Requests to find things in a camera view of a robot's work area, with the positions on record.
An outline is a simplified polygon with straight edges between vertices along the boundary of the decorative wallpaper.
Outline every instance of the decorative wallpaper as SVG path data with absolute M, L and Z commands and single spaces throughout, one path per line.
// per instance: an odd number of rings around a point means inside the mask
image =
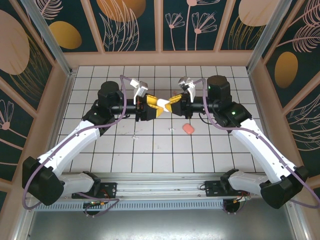
M 154 0 L 90 0 L 106 52 L 155 51 Z
M 0 178 L 11 181 L 33 118 L 0 90 Z
M 236 0 L 221 50 L 253 50 L 279 0 Z
M 163 50 L 213 50 L 226 0 L 163 0 Z
M 34 3 L 64 53 L 98 51 L 80 0 L 34 0 Z
M 296 146 L 310 177 L 320 174 L 320 84 L 287 115 Z
M 2 207 L 5 203 L 6 196 L 7 196 L 7 193 L 5 191 L 0 191 L 0 213 L 1 213 Z
M 320 1 L 306 0 L 266 68 L 282 107 L 320 71 Z
M 34 109 L 52 65 L 8 0 L 0 5 L 0 77 Z
M 277 30 L 275 31 L 274 35 L 272 36 L 272 39 L 270 40 L 269 44 L 266 46 L 264 52 L 262 53 L 262 58 L 265 58 L 266 54 L 268 53 L 271 45 L 274 43 L 274 39 L 276 38 L 276 36 L 278 36 L 280 30 L 282 29 L 283 25 L 285 24 L 287 18 L 289 17 L 292 9 L 294 8 L 294 6 L 296 5 L 298 0 L 292 0 L 288 10 L 285 12 L 284 18 L 281 20 L 280 25 L 278 26 Z

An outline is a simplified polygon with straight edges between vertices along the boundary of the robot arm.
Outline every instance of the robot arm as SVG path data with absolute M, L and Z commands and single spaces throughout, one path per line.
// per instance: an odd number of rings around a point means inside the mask
M 173 114 L 185 116 L 186 119 L 191 118 L 193 113 L 204 114 L 203 97 L 190 94 L 192 92 L 190 88 L 194 88 L 194 85 L 186 79 L 181 79 L 179 85 L 184 93 L 170 98 L 165 107 Z M 209 112 L 213 114 L 216 123 L 221 127 L 232 128 L 228 132 L 250 151 L 266 174 L 266 176 L 262 176 L 231 169 L 221 177 L 223 188 L 226 191 L 228 189 L 242 190 L 260 195 L 271 207 L 280 208 L 303 188 L 303 185 L 287 168 L 295 172 L 304 182 L 308 178 L 306 168 L 304 166 L 296 167 L 285 158 L 258 128 L 247 109 L 239 103 L 232 102 L 230 84 L 226 77 L 218 75 L 209 77 L 207 92 L 207 107 Z M 261 139 L 241 129 L 254 131 L 259 134 L 260 138 L 264 138 L 283 159 L 286 166 L 279 162 L 275 153 Z

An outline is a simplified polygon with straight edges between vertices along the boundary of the small pink block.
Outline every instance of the small pink block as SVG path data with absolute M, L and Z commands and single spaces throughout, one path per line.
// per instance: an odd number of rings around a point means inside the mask
M 183 125 L 182 129 L 187 133 L 187 134 L 193 134 L 195 129 L 193 126 L 191 126 L 189 123 L 186 123 Z

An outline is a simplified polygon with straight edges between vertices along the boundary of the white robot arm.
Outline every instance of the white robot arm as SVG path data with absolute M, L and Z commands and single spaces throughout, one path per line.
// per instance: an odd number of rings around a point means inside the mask
M 232 102 L 230 96 L 230 85 L 225 77 L 214 76 L 214 80 L 208 79 L 208 108 L 213 114 L 216 122 L 223 127 L 241 127 L 258 133 L 267 139 L 258 128 L 251 114 L 239 103 Z M 179 85 L 184 93 L 176 95 L 169 100 L 157 99 L 154 96 L 145 95 L 146 86 L 144 83 L 135 83 L 141 88 L 135 91 L 138 101 L 127 100 L 126 114 L 135 114 L 136 121 L 148 121 L 158 117 L 163 111 L 172 112 L 179 116 L 191 118 L 193 113 L 203 113 L 204 103 L 202 97 L 195 96 L 195 85 L 189 78 L 182 78 Z M 98 100 L 93 104 L 91 110 L 83 116 L 82 121 L 62 142 L 53 149 L 41 155 L 37 159 L 27 158 L 23 163 L 22 186 L 25 187 L 33 171 L 43 163 L 51 153 L 59 149 L 53 158 L 48 161 L 43 169 L 39 171 L 36 179 L 32 181 L 28 191 L 38 198 L 45 205 L 50 205 L 61 196 L 72 193 L 94 193 L 100 190 L 100 182 L 90 172 L 80 174 L 63 174 L 65 167 L 79 154 L 87 145 L 97 140 L 108 128 L 92 128 L 76 135 L 66 143 L 66 140 L 87 127 L 112 123 L 115 121 L 114 114 L 123 110 L 120 98 L 119 86 L 115 82 L 106 82 L 101 86 L 98 93 Z M 301 191 L 302 185 L 283 166 L 275 154 L 255 135 L 244 130 L 230 131 L 244 146 L 252 153 L 260 163 L 266 175 L 256 175 L 231 169 L 221 177 L 223 188 L 242 190 L 260 195 L 272 207 L 280 208 L 285 202 Z M 304 181 L 308 178 L 308 172 L 304 166 L 296 167 L 286 159 L 267 140 L 272 148 L 280 154 L 287 167 L 296 172 Z

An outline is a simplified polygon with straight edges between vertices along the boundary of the white grid floor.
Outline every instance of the white grid floor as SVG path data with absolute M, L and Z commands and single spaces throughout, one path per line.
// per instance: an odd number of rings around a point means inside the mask
M 243 66 L 80 66 L 60 129 L 62 141 L 81 121 L 97 99 L 105 81 L 121 85 L 119 75 L 148 83 L 148 93 L 163 99 L 180 93 L 178 80 L 194 80 L 213 75 L 226 76 L 233 101 L 243 104 L 262 130 L 261 121 L 246 68 Z M 133 88 L 125 81 L 127 98 Z M 196 95 L 202 96 L 202 85 Z M 151 121 L 135 122 L 135 116 L 121 120 L 97 141 L 88 145 L 66 167 L 65 172 L 93 173 L 223 173 L 232 168 L 263 172 L 249 151 L 231 134 L 204 124 L 198 114 L 184 119 L 165 112 Z M 187 135 L 182 126 L 190 123 L 195 131 Z

